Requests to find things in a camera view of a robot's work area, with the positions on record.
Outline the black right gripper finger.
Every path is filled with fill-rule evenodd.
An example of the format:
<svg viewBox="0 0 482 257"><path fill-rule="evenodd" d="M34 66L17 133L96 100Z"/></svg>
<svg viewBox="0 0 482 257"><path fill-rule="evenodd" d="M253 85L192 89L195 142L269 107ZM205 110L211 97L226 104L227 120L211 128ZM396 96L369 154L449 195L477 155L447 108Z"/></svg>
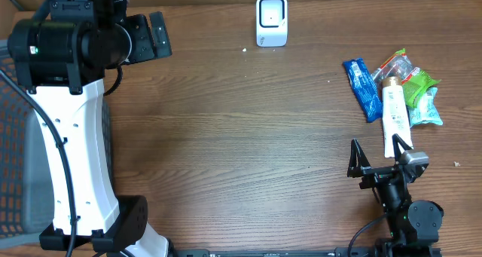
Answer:
<svg viewBox="0 0 482 257"><path fill-rule="evenodd" d="M368 176L373 173L373 169L365 156L357 139L353 139L350 145L350 159L347 169L347 176L358 178Z"/></svg>
<svg viewBox="0 0 482 257"><path fill-rule="evenodd" d="M410 151L413 148L409 146L397 133L392 135L392 145L394 151L395 165L405 165L406 162L402 159L402 154L405 151Z"/></svg>

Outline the white tube with gold cap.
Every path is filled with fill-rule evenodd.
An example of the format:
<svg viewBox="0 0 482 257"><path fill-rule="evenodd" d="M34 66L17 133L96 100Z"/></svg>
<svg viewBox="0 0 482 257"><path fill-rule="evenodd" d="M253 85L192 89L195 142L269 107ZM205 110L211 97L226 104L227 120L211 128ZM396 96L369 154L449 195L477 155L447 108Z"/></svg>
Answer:
<svg viewBox="0 0 482 257"><path fill-rule="evenodd" d="M413 148L410 123L401 78L398 76L387 77L383 79L382 86L384 156L393 158L395 156L392 141L394 134L398 134L404 142Z"/></svg>

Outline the light blue tissue pack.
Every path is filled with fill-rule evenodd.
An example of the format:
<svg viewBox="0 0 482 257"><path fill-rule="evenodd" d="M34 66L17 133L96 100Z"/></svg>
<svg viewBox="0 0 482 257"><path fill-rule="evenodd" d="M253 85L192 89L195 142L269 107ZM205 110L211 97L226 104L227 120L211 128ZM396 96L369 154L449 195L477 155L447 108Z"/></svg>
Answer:
<svg viewBox="0 0 482 257"><path fill-rule="evenodd" d="M408 107L410 126L421 124L434 124L441 126L443 121L435 107L434 101L438 89L430 87L419 99L415 108Z"/></svg>

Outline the blue snack wrapper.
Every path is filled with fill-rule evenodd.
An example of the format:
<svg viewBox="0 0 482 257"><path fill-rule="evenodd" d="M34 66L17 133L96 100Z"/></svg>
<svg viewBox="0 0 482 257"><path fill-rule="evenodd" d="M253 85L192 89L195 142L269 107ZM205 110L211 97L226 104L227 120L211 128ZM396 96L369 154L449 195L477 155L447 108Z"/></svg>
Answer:
<svg viewBox="0 0 482 257"><path fill-rule="evenodd" d="M362 58L343 62L349 84L368 123L383 116L383 104L377 86Z"/></svg>

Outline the green snack bag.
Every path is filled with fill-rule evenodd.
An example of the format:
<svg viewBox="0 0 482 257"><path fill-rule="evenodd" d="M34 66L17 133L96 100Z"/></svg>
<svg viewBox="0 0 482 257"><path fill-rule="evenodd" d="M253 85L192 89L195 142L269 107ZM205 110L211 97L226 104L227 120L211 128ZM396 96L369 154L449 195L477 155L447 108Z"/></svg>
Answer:
<svg viewBox="0 0 482 257"><path fill-rule="evenodd" d="M381 85L384 78L392 76L401 79L405 103L411 108L416 108L421 96L430 87L434 87L440 82L440 80L433 79L425 70L414 66L404 48L396 51L371 73L371 77L378 85Z"/></svg>

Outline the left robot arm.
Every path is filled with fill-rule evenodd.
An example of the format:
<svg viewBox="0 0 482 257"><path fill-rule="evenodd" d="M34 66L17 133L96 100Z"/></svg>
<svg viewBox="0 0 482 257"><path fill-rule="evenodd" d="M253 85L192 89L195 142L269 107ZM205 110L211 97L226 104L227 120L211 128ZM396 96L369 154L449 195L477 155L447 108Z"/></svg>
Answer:
<svg viewBox="0 0 482 257"><path fill-rule="evenodd" d="M105 73L169 57L163 15L127 15L128 0L45 0L7 40L15 78L7 83L35 110L55 200L42 249L91 244L97 255L175 255L148 223L141 195L116 195L105 150Z"/></svg>

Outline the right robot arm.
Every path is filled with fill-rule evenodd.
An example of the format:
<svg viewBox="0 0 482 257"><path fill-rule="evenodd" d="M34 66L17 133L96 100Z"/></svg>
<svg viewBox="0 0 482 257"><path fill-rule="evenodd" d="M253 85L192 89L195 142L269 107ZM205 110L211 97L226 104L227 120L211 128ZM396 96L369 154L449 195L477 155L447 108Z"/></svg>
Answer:
<svg viewBox="0 0 482 257"><path fill-rule="evenodd" d="M373 168L357 139L351 141L347 176L360 178L359 188L370 189L383 214L359 229L344 256L440 256L433 244L439 240L444 210L429 200L413 201L407 185L421 177L429 166L429 156L411 148L398 134L392 136L395 163ZM371 249L354 244L366 230L385 220L390 237L378 239Z"/></svg>

